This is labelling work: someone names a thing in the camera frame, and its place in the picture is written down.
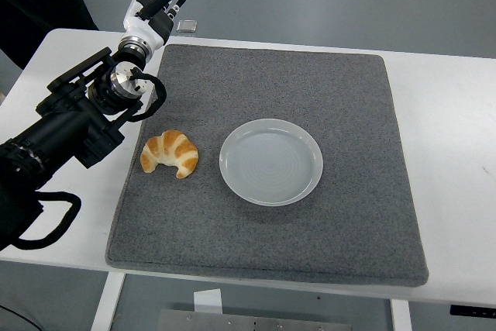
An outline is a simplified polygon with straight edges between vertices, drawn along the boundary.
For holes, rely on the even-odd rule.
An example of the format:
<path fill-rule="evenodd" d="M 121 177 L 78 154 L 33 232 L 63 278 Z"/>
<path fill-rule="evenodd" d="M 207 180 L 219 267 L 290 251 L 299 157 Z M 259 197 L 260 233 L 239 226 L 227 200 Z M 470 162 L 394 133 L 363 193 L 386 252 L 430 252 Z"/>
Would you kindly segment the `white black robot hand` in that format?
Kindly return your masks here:
<path fill-rule="evenodd" d="M 123 39 L 136 37 L 152 54 L 168 40 L 174 18 L 186 0 L 132 0 L 123 20 Z"/>

